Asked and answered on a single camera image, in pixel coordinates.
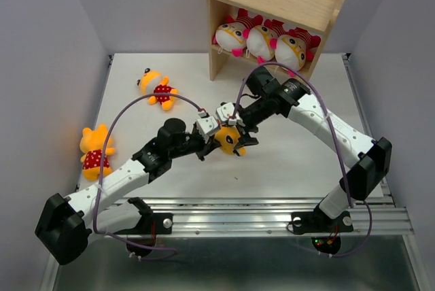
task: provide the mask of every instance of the purple cable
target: purple cable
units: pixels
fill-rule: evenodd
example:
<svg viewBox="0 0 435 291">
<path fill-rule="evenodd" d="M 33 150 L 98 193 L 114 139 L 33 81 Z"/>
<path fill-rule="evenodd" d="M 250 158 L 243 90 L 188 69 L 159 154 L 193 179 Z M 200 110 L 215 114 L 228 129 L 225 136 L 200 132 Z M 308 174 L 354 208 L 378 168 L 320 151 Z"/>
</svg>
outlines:
<svg viewBox="0 0 435 291">
<path fill-rule="evenodd" d="M 195 108 L 197 108 L 198 111 L 201 111 L 201 110 L 202 110 L 202 108 L 199 107 L 199 105 L 196 104 L 194 101 L 191 101 L 191 100 L 189 100 L 188 98 L 186 98 L 186 97 L 184 97 L 184 96 L 181 96 L 181 95 L 171 94 L 171 93 L 169 93 L 169 92 L 162 92 L 162 93 L 155 93 L 155 92 L 153 92 L 153 93 L 150 93 L 150 94 L 143 95 L 143 96 L 141 96 L 141 97 L 135 99 L 134 101 L 131 101 L 131 102 L 130 102 L 128 105 L 126 105 L 126 107 L 124 107 L 124 109 L 122 109 L 121 112 L 116 116 L 115 120 L 112 122 L 112 124 L 111 124 L 111 126 L 110 126 L 110 128 L 109 128 L 109 130 L 108 130 L 108 132 L 107 132 L 107 136 L 106 136 L 106 139 L 105 139 L 104 144 L 103 144 L 103 149 L 101 150 L 101 158 L 104 158 L 104 156 L 105 156 L 105 153 L 106 153 L 106 147 L 107 147 L 107 142 L 109 141 L 109 137 L 110 137 L 110 135 L 111 135 L 111 132 L 113 131 L 116 122 L 120 119 L 120 117 L 122 116 L 122 114 L 124 114 L 124 112 L 125 112 L 126 110 L 128 110 L 131 106 L 133 106 L 133 105 L 136 104 L 137 102 L 139 102 L 139 101 L 141 101 L 141 100 L 143 100 L 143 99 L 147 99 L 148 97 L 151 97 L 151 96 L 172 96 L 172 97 L 177 97 L 178 99 L 182 99 L 183 101 L 186 101 L 186 102 L 188 102 L 189 104 L 195 106 Z M 104 168 L 104 161 L 102 160 L 101 163 L 100 163 L 100 175 L 99 175 L 99 181 L 98 181 L 98 183 L 99 183 L 100 186 L 103 185 L 103 168 Z M 175 248 L 170 248 L 170 247 L 150 247 L 150 246 L 147 246 L 147 245 L 140 245 L 140 244 L 138 244 L 138 243 L 134 243 L 134 242 L 132 242 L 132 241 L 129 241 L 129 240 L 125 239 L 125 238 L 121 238 L 121 237 L 115 235 L 114 233 L 102 233 L 102 232 L 100 232 L 100 231 L 98 230 L 98 228 L 97 228 L 97 218 L 98 218 L 98 209 L 99 209 L 100 200 L 101 200 L 101 193 L 102 193 L 102 192 L 101 192 L 101 188 L 99 188 L 99 189 L 97 190 L 97 197 L 96 197 L 96 199 L 95 199 L 95 207 L 94 207 L 94 211 L 93 211 L 93 213 L 92 213 L 92 219 L 93 219 L 92 227 L 93 227 L 94 232 L 95 232 L 96 234 L 99 234 L 99 235 L 109 235 L 110 237 L 112 237 L 112 238 L 114 238 L 114 239 L 117 239 L 117 240 L 122 241 L 122 242 L 125 242 L 125 243 L 127 243 L 127 244 L 129 244 L 129 245 L 132 245 L 132 246 L 134 246 L 134 247 L 138 247 L 138 248 L 142 248 L 142 249 L 147 249 L 147 250 L 160 250 L 160 251 L 171 252 L 171 254 L 166 255 L 166 256 L 161 256 L 161 257 L 157 257 L 157 258 L 146 258 L 146 257 L 145 257 L 145 258 L 141 258 L 141 260 L 163 260 L 163 259 L 167 259 L 167 258 L 170 258 L 170 257 L 172 257 L 172 256 L 174 256 L 174 255 L 176 255 L 176 254 L 178 254 L 178 250 L 176 250 Z"/>
<path fill-rule="evenodd" d="M 361 242 L 361 244 L 359 246 L 357 246 L 354 250 L 351 250 L 350 252 L 345 252 L 344 254 L 337 254 L 337 255 L 331 255 L 331 257 L 334 258 L 342 258 L 342 257 L 347 257 L 347 256 L 351 256 L 356 254 L 357 252 L 359 252 L 366 244 L 371 232 L 372 232 L 372 227 L 373 227 L 373 216 L 372 216 L 372 211 L 370 209 L 370 207 L 368 206 L 368 203 L 366 201 L 363 202 L 365 204 L 365 206 L 367 207 L 367 211 L 368 211 L 368 230 L 367 230 L 367 234 L 364 238 L 364 240 Z M 312 250 L 306 247 L 303 247 L 301 245 L 298 245 L 296 243 L 293 243 L 296 247 L 306 250 L 308 252 L 313 252 L 316 254 L 321 254 L 321 255 L 325 255 L 325 256 L 329 256 L 329 254 L 325 254 L 323 252 L 318 252 L 316 250 Z"/>
<path fill-rule="evenodd" d="M 251 76 L 251 74 L 254 73 L 254 71 L 256 69 L 261 68 L 261 67 L 265 67 L 267 65 L 278 65 L 280 67 L 287 69 L 289 72 L 293 73 L 294 75 L 297 75 L 313 91 L 313 94 L 316 96 L 317 100 L 319 101 L 321 110 L 323 111 L 323 113 L 326 117 L 326 122 L 328 123 L 329 129 L 331 130 L 332 141 L 334 143 L 335 151 L 336 151 L 337 158 L 338 158 L 338 163 L 340 164 L 341 173 L 343 174 L 343 181 L 345 183 L 347 202 L 348 202 L 350 207 L 353 207 L 352 200 L 351 200 L 351 194 L 349 191 L 349 182 L 347 181 L 347 176 L 346 176 L 346 168 L 345 168 L 345 163 L 343 160 L 343 155 L 341 154 L 341 149 L 340 149 L 340 145 L 338 144 L 338 138 L 337 138 L 337 135 L 335 133 L 334 125 L 332 124 L 331 118 L 328 115 L 328 109 L 326 108 L 324 100 L 320 97 L 320 94 L 317 91 L 317 89 L 315 89 L 315 87 L 312 85 L 312 83 L 310 83 L 308 80 L 306 80 L 299 72 L 293 71 L 288 66 L 283 65 L 282 63 L 278 63 L 278 62 L 264 62 L 261 65 L 258 65 L 257 67 L 252 69 L 252 71 L 245 78 L 243 78 L 242 85 L 240 86 L 239 94 L 237 95 L 236 105 L 234 107 L 234 112 L 232 113 L 232 117 L 234 118 L 236 116 L 237 111 L 239 110 L 240 99 L 242 97 L 243 89 L 246 85 L 248 78 Z"/>
</svg>

